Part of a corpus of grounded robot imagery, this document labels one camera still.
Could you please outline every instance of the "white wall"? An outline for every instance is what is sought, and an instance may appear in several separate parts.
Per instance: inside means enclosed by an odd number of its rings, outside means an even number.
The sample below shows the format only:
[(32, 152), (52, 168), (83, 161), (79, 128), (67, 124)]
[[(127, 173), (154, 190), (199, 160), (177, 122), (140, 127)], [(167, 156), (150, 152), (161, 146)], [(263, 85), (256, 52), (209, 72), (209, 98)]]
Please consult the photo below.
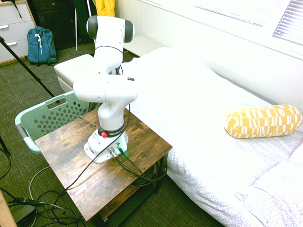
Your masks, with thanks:
[(116, 0), (116, 16), (130, 20), (136, 35), (196, 54), (217, 74), (303, 111), (303, 60), (138, 0)]

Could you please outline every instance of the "yellow jacket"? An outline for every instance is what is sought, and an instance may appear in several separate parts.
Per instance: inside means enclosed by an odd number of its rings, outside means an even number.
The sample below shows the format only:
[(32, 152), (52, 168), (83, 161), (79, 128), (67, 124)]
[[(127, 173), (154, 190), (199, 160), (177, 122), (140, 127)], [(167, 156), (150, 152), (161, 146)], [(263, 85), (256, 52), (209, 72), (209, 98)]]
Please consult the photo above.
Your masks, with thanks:
[(115, 0), (93, 0), (98, 16), (115, 16)]

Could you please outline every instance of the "black tripod leg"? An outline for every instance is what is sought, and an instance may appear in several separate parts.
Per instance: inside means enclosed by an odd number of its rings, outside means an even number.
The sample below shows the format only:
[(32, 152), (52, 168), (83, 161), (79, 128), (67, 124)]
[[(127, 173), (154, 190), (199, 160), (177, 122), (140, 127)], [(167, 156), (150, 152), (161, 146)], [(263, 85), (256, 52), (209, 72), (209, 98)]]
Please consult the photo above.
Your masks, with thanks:
[(20, 64), (34, 77), (34, 79), (51, 95), (51, 97), (54, 97), (54, 95), (48, 90), (48, 88), (41, 82), (41, 79), (37, 77), (32, 70), (29, 69), (29, 67), (12, 51), (12, 49), (7, 46), (7, 44), (4, 42), (4, 39), (0, 36), (0, 43), (20, 62)]
[(0, 136), (0, 144), (1, 144), (2, 148), (3, 148), (3, 150), (5, 150), (5, 152), (7, 152), (7, 153), (10, 155), (10, 152), (9, 152), (9, 150), (7, 149), (7, 147), (5, 146), (5, 143), (4, 143), (4, 141), (2, 140), (1, 136)]

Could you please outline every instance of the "white dresser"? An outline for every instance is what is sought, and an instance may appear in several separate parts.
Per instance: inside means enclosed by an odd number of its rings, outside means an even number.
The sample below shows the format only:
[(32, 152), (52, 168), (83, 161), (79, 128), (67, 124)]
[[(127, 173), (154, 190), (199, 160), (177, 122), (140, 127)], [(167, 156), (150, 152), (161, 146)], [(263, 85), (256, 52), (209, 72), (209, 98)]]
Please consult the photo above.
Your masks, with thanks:
[[(12, 2), (0, 1), (0, 36), (19, 58), (24, 58), (28, 53), (27, 33), (36, 24), (26, 0), (16, 0), (16, 5), (22, 18)], [(14, 56), (0, 43), (0, 65), (15, 61)]]

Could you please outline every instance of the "laundry basket handle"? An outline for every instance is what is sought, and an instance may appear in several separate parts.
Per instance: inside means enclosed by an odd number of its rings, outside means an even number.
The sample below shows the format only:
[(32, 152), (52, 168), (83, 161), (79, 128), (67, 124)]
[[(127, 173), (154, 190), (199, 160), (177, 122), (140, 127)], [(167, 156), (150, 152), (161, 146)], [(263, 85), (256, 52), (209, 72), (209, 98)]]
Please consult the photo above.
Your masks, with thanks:
[(39, 147), (35, 144), (35, 142), (25, 134), (25, 132), (22, 129), (21, 124), (16, 125), (20, 135), (22, 136), (24, 142), (27, 144), (27, 146), (32, 150), (33, 153), (41, 155), (41, 151)]
[(52, 104), (52, 103), (57, 102), (57, 101), (59, 101), (59, 100), (61, 100), (61, 99), (64, 99), (65, 97), (66, 97), (65, 94), (60, 95), (60, 96), (56, 96), (56, 97), (54, 97), (54, 98), (52, 98), (52, 99), (46, 101), (45, 104), (46, 104), (46, 105)]

